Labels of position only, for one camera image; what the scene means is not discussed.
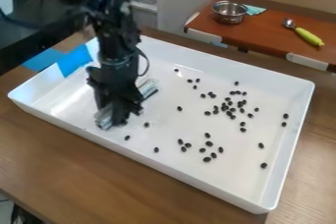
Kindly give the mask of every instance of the blue paper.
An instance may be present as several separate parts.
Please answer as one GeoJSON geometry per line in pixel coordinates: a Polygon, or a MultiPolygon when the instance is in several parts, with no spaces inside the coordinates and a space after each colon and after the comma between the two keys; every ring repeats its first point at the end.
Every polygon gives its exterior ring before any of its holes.
{"type": "Polygon", "coordinates": [[[72,52],[65,54],[57,64],[63,76],[66,78],[79,67],[92,61],[85,45],[75,48],[72,52]]]}

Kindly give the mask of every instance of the spoon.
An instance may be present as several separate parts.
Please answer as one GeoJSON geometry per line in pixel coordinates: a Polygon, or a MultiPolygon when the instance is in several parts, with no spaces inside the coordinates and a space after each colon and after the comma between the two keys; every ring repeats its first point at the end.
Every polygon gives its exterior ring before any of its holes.
{"type": "Polygon", "coordinates": [[[293,29],[297,34],[299,34],[310,44],[317,47],[324,46],[324,42],[320,38],[303,28],[297,28],[297,25],[291,19],[285,18],[284,21],[282,21],[282,25],[286,28],[293,29]]]}

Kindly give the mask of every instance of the yellow spoon handle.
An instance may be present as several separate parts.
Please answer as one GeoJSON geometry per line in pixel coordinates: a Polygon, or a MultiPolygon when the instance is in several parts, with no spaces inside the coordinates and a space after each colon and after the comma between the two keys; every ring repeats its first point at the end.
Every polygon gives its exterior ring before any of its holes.
{"type": "Polygon", "coordinates": [[[311,32],[303,28],[295,28],[295,31],[310,44],[318,47],[324,46],[324,42],[311,32]]]}

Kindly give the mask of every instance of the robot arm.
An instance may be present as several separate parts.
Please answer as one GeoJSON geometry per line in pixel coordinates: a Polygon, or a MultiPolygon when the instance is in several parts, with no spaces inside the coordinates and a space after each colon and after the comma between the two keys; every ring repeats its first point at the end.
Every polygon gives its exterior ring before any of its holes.
{"type": "Polygon", "coordinates": [[[141,112],[143,101],[136,80],[139,56],[144,55],[137,49],[140,31],[133,19],[130,0],[62,1],[85,7],[98,38],[101,67],[86,69],[87,83],[94,89],[99,110],[96,125],[107,130],[126,124],[131,112],[137,115],[141,112]]]}

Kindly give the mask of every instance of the floor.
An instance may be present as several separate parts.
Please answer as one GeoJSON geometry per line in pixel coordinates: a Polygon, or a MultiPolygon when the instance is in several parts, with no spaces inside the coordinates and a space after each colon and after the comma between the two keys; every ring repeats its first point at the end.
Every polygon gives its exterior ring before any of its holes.
{"type": "Polygon", "coordinates": [[[13,203],[0,195],[0,223],[10,224],[13,203]]]}

